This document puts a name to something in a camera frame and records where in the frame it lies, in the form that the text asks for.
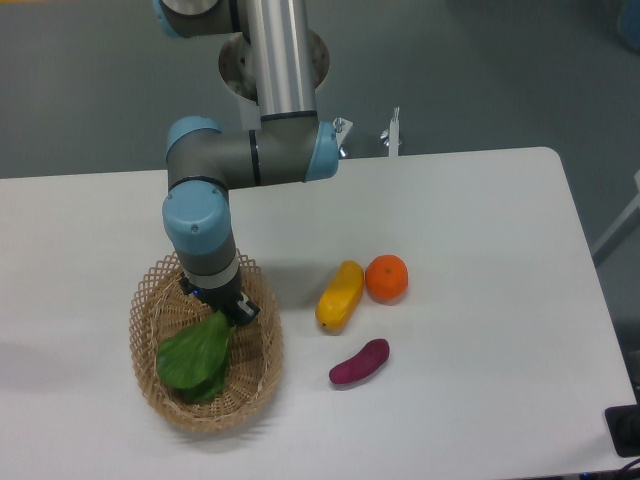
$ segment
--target orange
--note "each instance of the orange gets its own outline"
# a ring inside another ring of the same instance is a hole
[[[397,300],[409,286],[407,266],[395,255],[376,257],[364,275],[369,295],[378,302]]]

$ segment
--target green leafy vegetable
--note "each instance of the green leafy vegetable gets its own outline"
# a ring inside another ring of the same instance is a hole
[[[179,389],[197,387],[211,379],[227,356],[231,331],[224,314],[216,312],[162,342],[158,348],[158,376]]]
[[[182,399],[187,403],[204,403],[211,400],[224,389],[224,381],[231,361],[231,351],[227,350],[227,355],[220,368],[216,370],[211,378],[208,378],[200,385],[185,390],[178,390]]]

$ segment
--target yellow mango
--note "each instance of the yellow mango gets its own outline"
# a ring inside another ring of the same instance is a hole
[[[339,333],[360,303],[363,289],[362,267],[353,260],[342,262],[316,305],[318,324],[327,332]]]

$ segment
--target wicker basket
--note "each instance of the wicker basket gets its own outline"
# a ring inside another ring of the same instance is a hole
[[[131,356],[149,405],[170,423],[215,432],[246,420],[273,394],[282,371],[282,329],[273,293],[255,261],[240,255],[243,289],[261,312],[231,339],[231,363],[224,390],[209,403],[187,404],[156,373],[158,344],[211,313],[178,284],[182,269],[175,254],[149,270],[132,301]]]

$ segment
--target purple sweet potato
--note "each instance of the purple sweet potato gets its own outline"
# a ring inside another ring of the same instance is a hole
[[[389,358],[389,342],[384,338],[371,340],[349,360],[336,365],[329,372],[335,385],[357,382],[378,370]]]

